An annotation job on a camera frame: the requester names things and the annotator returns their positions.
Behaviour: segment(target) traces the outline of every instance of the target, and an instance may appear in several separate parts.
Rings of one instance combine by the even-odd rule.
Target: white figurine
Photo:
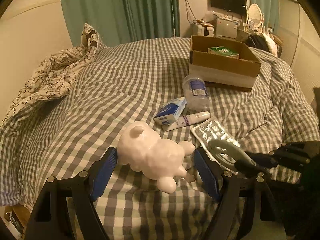
[[[136,121],[128,126],[119,139],[118,162],[130,164],[134,171],[142,171],[147,178],[157,181],[159,190],[171,194],[177,188],[173,177],[195,181],[194,176],[182,166],[184,157],[191,155],[195,149],[188,141],[177,144],[169,139],[161,139],[145,122]]]

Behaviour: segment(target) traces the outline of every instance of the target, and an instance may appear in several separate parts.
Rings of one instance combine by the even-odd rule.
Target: bottle label
[[[190,81],[190,86],[194,96],[207,96],[207,89],[200,80]]]

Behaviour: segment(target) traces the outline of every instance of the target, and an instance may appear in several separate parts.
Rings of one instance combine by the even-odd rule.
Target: toothpaste tube
[[[171,100],[159,110],[153,120],[161,125],[174,123],[182,113],[186,104],[187,101],[184,97]]]
[[[180,127],[192,125],[194,123],[203,122],[209,118],[210,118],[210,112],[208,111],[197,113],[197,114],[184,115],[182,117],[179,117],[175,123],[162,126],[162,129],[165,132],[167,132]]]

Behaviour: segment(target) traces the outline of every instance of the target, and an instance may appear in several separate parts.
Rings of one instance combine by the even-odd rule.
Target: wall-mounted tv
[[[211,0],[211,6],[246,16],[247,0]]]

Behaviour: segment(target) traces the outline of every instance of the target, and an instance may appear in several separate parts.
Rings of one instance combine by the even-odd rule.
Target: mirror
[[[256,4],[253,3],[252,5],[250,5],[250,8],[248,10],[248,17],[249,20],[254,22],[254,27],[258,28],[261,26],[262,23],[262,13],[260,10],[260,7]]]

